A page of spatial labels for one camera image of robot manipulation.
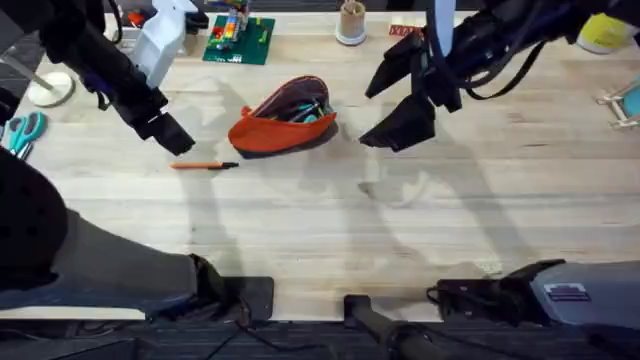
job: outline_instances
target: scissors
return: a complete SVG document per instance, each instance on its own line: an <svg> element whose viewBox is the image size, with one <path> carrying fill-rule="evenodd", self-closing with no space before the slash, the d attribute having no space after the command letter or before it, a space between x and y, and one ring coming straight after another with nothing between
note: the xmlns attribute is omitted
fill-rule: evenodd
<svg viewBox="0 0 640 360"><path fill-rule="evenodd" d="M46 116L39 111L9 120L6 126L9 133L9 152L21 159L26 157L33 146L31 143L44 133L46 122Z"/></svg>

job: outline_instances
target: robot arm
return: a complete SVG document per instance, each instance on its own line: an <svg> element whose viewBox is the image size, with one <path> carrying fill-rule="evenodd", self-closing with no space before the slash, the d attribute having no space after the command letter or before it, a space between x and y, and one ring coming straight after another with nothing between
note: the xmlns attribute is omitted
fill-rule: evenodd
<svg viewBox="0 0 640 360"><path fill-rule="evenodd" d="M446 29L453 26L455 2L435 0L427 10L428 25L422 32L407 35L384 54L366 96L376 96L409 74L411 94L364 134L361 143L401 151L434 137L434 107L460 110L460 90L476 100L506 94L524 78L547 42L564 37L574 43L592 14L605 12L640 26L640 3L634 0L485 2L486 7L455 27L451 36ZM493 80L516 53L531 47L522 69L504 89L489 97L475 93L474 89ZM487 74L475 78L483 72Z"/></svg>
<svg viewBox="0 0 640 360"><path fill-rule="evenodd" d="M0 21L2 27L8 29L0 37L0 51L22 35L39 30L49 59L75 71L87 90L97 92L99 98L103 99L104 94L140 138L154 137L174 155L189 151L194 144L176 120L162 112L168 101L157 88L164 76L163 73L158 75L158 71L166 72L167 59L158 62L158 69L155 69L144 56L139 56L144 63L136 65L121 53L103 35L105 23L101 1L31 0L28 7L17 1L3 1ZM107 108L104 103L101 105L101 109Z"/></svg>

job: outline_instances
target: lego toy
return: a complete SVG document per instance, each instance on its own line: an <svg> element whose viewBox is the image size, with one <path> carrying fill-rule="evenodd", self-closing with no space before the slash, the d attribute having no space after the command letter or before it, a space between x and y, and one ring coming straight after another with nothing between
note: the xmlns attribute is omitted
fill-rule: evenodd
<svg viewBox="0 0 640 360"><path fill-rule="evenodd" d="M208 5L229 7L216 18L203 60L264 65L274 19L250 18L250 0L215 0Z"/></svg>

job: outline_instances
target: pencil case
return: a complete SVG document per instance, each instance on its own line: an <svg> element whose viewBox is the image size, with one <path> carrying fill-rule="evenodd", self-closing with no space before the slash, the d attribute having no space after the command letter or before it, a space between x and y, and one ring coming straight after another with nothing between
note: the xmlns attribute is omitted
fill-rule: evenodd
<svg viewBox="0 0 640 360"><path fill-rule="evenodd" d="M317 104L317 115L296 122L278 118L279 109L305 102ZM288 81L255 110L243 107L241 115L229 131L229 141L245 159L310 149L326 143L338 131L329 89L316 76Z"/></svg>

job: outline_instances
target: orange pen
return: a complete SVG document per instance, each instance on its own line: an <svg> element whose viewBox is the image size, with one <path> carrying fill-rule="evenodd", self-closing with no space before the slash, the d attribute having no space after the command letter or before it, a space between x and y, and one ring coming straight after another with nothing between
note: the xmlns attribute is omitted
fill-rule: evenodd
<svg viewBox="0 0 640 360"><path fill-rule="evenodd" d="M238 163L233 162L210 162L210 163L171 163L174 169L206 169L206 170L226 170L238 167Z"/></svg>

